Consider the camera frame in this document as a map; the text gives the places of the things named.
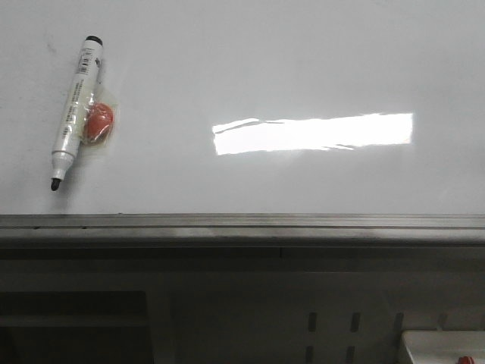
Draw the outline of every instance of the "barcode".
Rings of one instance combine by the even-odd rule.
[[[81,52],[81,57],[79,60],[79,65],[77,66],[77,73],[78,74],[87,74],[89,70],[89,66],[91,65],[92,55],[94,49],[91,48],[84,48]]]

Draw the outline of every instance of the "whiteboard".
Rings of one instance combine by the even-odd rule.
[[[484,213],[484,18],[480,0],[2,2],[0,214]],[[119,118],[54,193],[51,148],[88,35],[103,39]],[[213,127],[235,121],[374,114],[411,114],[411,138],[214,145]]]

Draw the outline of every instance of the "dry erase marker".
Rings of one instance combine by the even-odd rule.
[[[94,102],[94,92],[101,66],[103,42],[97,36],[88,36],[83,43],[76,74],[74,74],[61,125],[52,149],[51,189],[56,191],[71,167],[83,136],[89,107]]]

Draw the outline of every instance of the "metal ledge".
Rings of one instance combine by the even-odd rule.
[[[485,215],[0,215],[1,248],[485,246]]]
[[[139,328],[141,315],[3,315],[0,328]]]

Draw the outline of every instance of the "black marker cap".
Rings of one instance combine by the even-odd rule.
[[[59,188],[59,184],[61,184],[61,180],[58,178],[52,178],[52,183],[51,183],[51,190],[57,191]]]
[[[99,43],[101,46],[103,45],[103,41],[100,40],[97,36],[88,36],[86,40],[94,40],[95,42]]]

